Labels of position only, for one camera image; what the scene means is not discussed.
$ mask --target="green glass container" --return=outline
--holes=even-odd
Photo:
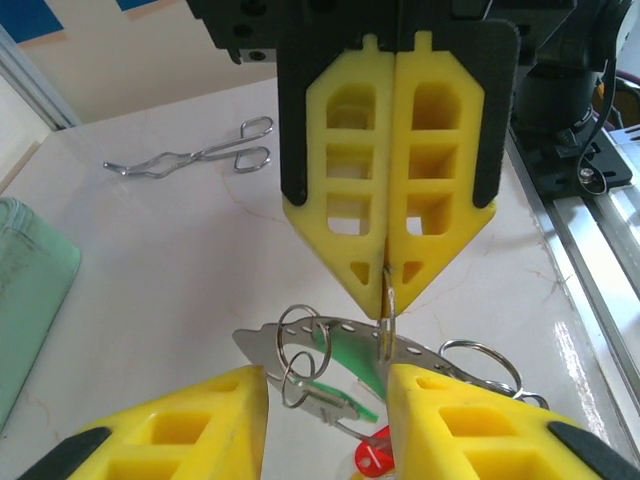
[[[0,198],[0,429],[44,342],[80,251],[13,198]]]

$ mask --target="metal frame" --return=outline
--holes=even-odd
[[[0,26],[0,76],[52,130],[62,130],[82,123],[47,79],[20,51],[2,26]]]
[[[506,150],[591,341],[620,424],[640,459],[640,376],[630,353],[640,348],[628,345],[619,323],[640,311],[638,297],[583,200],[543,202],[511,135]],[[612,288],[614,284],[623,291]],[[628,305],[620,302],[621,295]]]

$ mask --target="metal tongs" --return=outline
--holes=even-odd
[[[258,133],[247,135],[246,132],[249,128],[255,127],[257,125],[265,125],[265,128]],[[154,179],[164,178],[167,175],[175,172],[180,168],[187,167],[195,162],[212,162],[215,160],[222,160],[224,158],[232,158],[235,157],[235,161],[233,162],[233,170],[236,173],[250,173],[256,172],[261,168],[265,167],[271,161],[271,152],[266,147],[248,147],[240,150],[232,150],[224,153],[216,153],[220,150],[226,150],[231,147],[235,147],[236,145],[242,145],[244,143],[252,142],[259,138],[262,138],[266,135],[269,135],[273,131],[273,120],[271,117],[262,116],[252,118],[247,120],[240,126],[240,137],[235,140],[229,140],[228,142],[219,143],[217,145],[213,145],[211,147],[207,147],[204,150],[200,150],[199,152],[192,153],[175,153],[175,152],[164,152],[159,155],[156,155],[150,160],[146,162],[139,163],[137,165],[125,166],[118,165],[116,163],[104,162],[102,166],[107,170],[111,170],[112,172],[119,173],[123,176],[145,176]],[[261,160],[258,163],[254,163],[252,165],[242,167],[240,165],[243,157],[247,155],[253,155],[256,153],[261,154]],[[174,162],[169,167],[160,171],[152,171],[154,167],[160,165],[163,162],[171,161]]]

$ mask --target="screw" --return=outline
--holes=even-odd
[[[581,168],[580,174],[579,174],[580,183],[582,184],[591,183],[593,181],[594,175],[595,175],[595,172],[593,171],[592,168],[589,168],[589,167]]]

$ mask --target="black cable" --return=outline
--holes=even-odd
[[[624,128],[624,122],[622,121],[622,114],[620,113],[620,110],[618,110],[614,106],[611,107],[611,120],[613,120],[612,123],[616,127],[616,129],[620,130]]]
[[[616,92],[616,58],[611,58],[607,62],[607,68],[605,69],[603,82],[604,82],[604,94],[602,98],[602,111],[600,112],[600,116],[596,121],[589,137],[582,145],[580,149],[580,153],[576,158],[576,184],[578,190],[580,190],[583,194],[588,196],[595,197],[597,195],[602,195],[607,192],[607,179],[603,175],[603,173],[594,167],[589,159],[586,157],[587,151],[591,147],[593,140],[596,138],[602,127],[604,126],[607,118],[611,114],[611,108],[613,107],[613,100],[615,99]],[[582,169],[590,169],[593,172],[593,176],[590,181],[583,180],[583,176],[580,175]],[[591,185],[599,184],[600,188],[598,190],[592,190],[590,188]]]

